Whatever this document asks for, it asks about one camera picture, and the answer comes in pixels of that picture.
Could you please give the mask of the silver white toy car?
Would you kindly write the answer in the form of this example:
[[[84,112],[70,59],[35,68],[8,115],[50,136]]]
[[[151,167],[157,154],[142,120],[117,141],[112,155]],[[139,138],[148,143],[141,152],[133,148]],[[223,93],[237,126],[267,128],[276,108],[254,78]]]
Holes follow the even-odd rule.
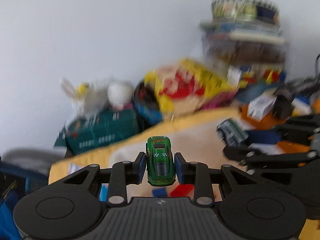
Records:
[[[239,147],[248,139],[249,135],[234,119],[226,119],[216,127],[217,135],[227,146]]]

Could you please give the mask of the green toy race car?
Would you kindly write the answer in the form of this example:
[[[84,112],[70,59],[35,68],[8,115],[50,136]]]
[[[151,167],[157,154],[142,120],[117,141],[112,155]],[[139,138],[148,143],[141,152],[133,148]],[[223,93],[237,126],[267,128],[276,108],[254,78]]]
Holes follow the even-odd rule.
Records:
[[[152,186],[170,186],[176,180],[174,158],[168,137],[149,137],[146,142],[146,169]]]

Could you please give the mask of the red large building brick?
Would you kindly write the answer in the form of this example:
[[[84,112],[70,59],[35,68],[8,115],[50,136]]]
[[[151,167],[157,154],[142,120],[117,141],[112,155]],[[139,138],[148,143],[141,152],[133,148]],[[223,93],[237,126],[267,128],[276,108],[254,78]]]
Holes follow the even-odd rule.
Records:
[[[169,197],[190,197],[193,191],[194,185],[179,184],[169,193]]]

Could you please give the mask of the blue building brick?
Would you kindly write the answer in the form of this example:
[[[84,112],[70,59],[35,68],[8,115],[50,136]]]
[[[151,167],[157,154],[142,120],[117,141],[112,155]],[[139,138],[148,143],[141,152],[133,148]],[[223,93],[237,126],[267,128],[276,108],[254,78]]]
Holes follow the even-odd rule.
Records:
[[[151,191],[153,198],[167,198],[167,189],[165,187],[157,187]]]

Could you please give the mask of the white egg shaped object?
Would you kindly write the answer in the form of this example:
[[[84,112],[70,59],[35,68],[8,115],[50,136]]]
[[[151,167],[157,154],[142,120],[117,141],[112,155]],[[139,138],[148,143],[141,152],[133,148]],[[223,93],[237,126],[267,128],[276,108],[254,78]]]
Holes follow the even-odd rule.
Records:
[[[114,109],[122,110],[131,102],[134,87],[125,81],[111,81],[108,85],[108,103]]]

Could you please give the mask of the orange gift box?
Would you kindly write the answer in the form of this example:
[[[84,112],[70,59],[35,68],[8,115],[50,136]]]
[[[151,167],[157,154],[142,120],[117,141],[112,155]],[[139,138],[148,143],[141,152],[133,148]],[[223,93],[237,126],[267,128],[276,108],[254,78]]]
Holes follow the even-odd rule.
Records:
[[[248,131],[253,144],[283,146],[284,153],[268,155],[243,148],[239,163],[251,168],[293,168],[319,160],[319,114],[288,118],[269,129]]]

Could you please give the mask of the black small device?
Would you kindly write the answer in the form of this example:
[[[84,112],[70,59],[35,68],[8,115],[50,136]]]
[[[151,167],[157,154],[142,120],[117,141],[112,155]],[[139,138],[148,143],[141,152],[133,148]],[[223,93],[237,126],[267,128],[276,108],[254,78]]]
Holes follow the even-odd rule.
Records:
[[[274,95],[276,100],[272,109],[273,117],[278,120],[289,118],[293,112],[291,103],[294,100],[294,94],[288,89],[278,89]]]

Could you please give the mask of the white plastic storage bin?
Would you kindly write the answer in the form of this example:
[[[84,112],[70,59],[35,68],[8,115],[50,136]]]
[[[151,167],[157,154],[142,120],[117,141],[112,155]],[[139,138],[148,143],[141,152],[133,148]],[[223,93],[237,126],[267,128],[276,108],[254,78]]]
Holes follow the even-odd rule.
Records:
[[[210,168],[220,168],[223,164],[235,167],[235,161],[228,160],[222,153],[225,144],[217,136],[216,127],[220,120],[184,128],[179,131],[169,131],[156,126],[132,137],[113,150],[108,161],[109,166],[120,161],[134,161],[139,152],[145,151],[149,137],[164,135],[171,141],[172,153],[180,152],[187,162],[205,163]]]

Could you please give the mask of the yellow quilted cloth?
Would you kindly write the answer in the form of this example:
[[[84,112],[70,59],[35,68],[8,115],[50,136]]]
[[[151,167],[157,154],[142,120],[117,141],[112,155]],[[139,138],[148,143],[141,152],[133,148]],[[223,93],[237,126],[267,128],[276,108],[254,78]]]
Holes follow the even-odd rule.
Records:
[[[160,126],[161,128],[167,129],[169,131],[179,131],[184,128],[188,128],[195,125],[200,125],[212,121],[220,120],[221,122],[228,118],[235,118],[242,124],[244,128],[249,128],[250,125],[241,119],[240,113],[234,108],[217,108],[210,111],[204,111],[196,113],[190,116],[176,119],[169,122],[161,122],[151,128]],[[68,174],[72,173],[76,166],[84,167],[89,164],[99,164],[101,168],[110,167],[108,161],[110,159],[113,150],[119,148],[121,142],[97,148],[80,155],[74,156],[72,158],[66,158],[52,165],[50,169],[49,182],[53,183]]]

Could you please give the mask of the small white carton box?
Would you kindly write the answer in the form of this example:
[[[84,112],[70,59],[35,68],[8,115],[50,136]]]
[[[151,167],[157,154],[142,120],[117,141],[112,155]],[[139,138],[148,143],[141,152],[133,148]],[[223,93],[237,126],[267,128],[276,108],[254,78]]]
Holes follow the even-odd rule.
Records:
[[[276,98],[274,96],[261,94],[248,104],[247,116],[254,120],[261,121],[268,113],[270,113],[275,100]]]

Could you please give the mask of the white plastic bag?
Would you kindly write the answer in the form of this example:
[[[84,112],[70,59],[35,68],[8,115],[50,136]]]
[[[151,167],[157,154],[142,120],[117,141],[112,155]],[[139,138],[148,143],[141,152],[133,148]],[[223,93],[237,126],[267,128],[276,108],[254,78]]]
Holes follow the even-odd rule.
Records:
[[[91,118],[109,106],[108,86],[110,79],[82,82],[75,87],[67,78],[60,80],[60,87],[71,101],[77,118]]]

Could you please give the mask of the yellow red snack bag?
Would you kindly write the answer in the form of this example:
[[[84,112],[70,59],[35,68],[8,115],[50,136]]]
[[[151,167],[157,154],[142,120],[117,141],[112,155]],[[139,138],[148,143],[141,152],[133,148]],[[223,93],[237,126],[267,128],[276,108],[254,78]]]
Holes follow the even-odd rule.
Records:
[[[192,113],[217,96],[233,96],[237,91],[225,78],[189,58],[148,72],[144,85],[153,90],[163,116],[175,117]]]

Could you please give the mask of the dark blue bag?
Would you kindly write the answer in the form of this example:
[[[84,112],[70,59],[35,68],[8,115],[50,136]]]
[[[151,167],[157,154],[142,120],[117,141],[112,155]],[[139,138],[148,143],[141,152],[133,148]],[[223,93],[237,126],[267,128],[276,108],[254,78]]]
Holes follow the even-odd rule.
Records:
[[[51,166],[64,153],[39,148],[13,148],[1,154],[1,239],[21,239],[13,210],[24,196],[48,185]]]

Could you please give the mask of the round patterned tin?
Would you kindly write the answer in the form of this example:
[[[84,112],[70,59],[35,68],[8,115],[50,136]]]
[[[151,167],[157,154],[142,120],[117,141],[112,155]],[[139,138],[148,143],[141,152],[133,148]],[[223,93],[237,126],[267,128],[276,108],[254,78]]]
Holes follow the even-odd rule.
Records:
[[[213,19],[280,24],[278,5],[271,0],[212,0]]]

